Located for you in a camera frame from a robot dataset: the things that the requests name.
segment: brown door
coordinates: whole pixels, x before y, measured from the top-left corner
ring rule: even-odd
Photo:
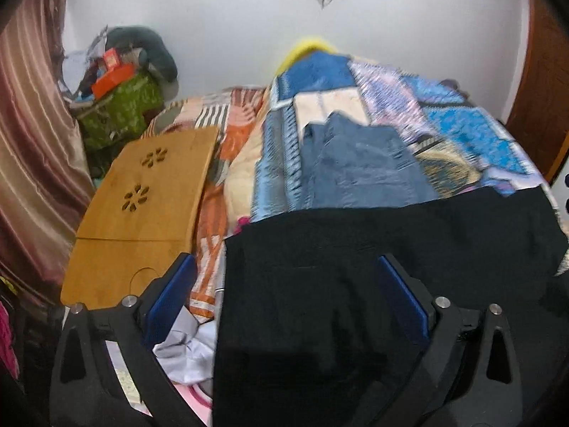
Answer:
[[[530,0],[520,89],[506,128],[551,180],[569,149],[569,38],[541,0]]]

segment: curtain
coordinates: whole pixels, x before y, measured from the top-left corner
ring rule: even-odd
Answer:
[[[0,35],[0,274],[59,303],[93,195],[79,126],[59,93],[65,0],[22,0]]]

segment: silver bolt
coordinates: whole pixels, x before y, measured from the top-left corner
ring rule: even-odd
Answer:
[[[69,309],[74,315],[78,314],[83,309],[83,304],[73,304]]]
[[[489,307],[490,312],[493,315],[501,315],[502,314],[502,307],[498,304],[491,304]]]
[[[449,308],[451,305],[451,301],[446,297],[437,297],[435,303],[440,308]]]
[[[138,297],[136,295],[127,295],[121,301],[123,307],[132,307],[138,301]]]

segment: gray-blue pants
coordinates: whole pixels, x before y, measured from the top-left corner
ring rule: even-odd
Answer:
[[[304,129],[302,207],[403,207],[438,199],[392,127],[362,126],[339,112]]]

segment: black pants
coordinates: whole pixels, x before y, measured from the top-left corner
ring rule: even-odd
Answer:
[[[246,226],[227,239],[214,425],[362,426],[378,416],[418,356],[374,279],[383,253],[433,296],[502,306],[527,409],[569,352],[569,298],[554,277],[566,249],[540,188]]]

